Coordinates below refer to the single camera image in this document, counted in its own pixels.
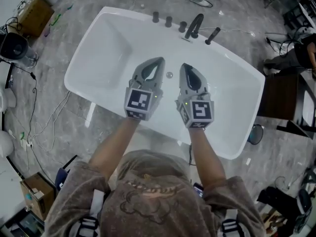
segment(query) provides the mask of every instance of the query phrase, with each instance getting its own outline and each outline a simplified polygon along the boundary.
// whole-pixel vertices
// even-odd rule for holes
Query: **white bathtub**
[[[129,10],[104,7],[82,38],[65,75],[73,93],[125,116],[125,88],[134,69],[154,57],[165,59],[163,98],[147,122],[159,133],[190,143],[176,110],[179,70],[183,63],[197,68],[207,79],[215,102],[215,121],[205,130],[217,155],[234,159],[246,143],[260,104],[265,78],[254,67],[226,48],[206,38],[187,42],[179,26],[153,23],[152,17]]]

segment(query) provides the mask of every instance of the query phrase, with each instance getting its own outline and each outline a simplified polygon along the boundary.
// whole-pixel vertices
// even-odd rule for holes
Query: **shoe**
[[[196,4],[198,4],[199,6],[202,6],[202,7],[212,7],[211,3],[208,2],[207,0],[202,0],[201,2],[194,2]]]

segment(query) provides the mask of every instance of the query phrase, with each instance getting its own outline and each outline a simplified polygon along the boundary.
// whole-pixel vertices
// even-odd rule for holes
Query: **drain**
[[[172,72],[167,72],[166,77],[171,79],[173,77],[173,73]]]

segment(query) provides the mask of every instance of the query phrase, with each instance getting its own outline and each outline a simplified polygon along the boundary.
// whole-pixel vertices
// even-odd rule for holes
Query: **person's left arm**
[[[125,118],[117,130],[96,149],[89,165],[97,168],[108,180],[122,159],[140,120]]]
[[[64,236],[88,215],[94,190],[108,193],[108,179],[121,160],[139,120],[126,118],[97,148],[89,163],[77,162],[70,170],[45,221],[47,237]]]
[[[315,46],[314,42],[311,42],[310,44],[308,44],[307,52],[308,52],[308,56],[310,58],[310,61],[312,63],[313,69],[316,69],[316,59],[315,59],[316,46]]]

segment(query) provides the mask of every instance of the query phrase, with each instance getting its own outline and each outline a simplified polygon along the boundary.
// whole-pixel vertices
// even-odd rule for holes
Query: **black speaker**
[[[27,53],[28,48],[29,43],[25,38],[15,33],[8,33],[1,43],[0,55],[10,60],[20,60]]]

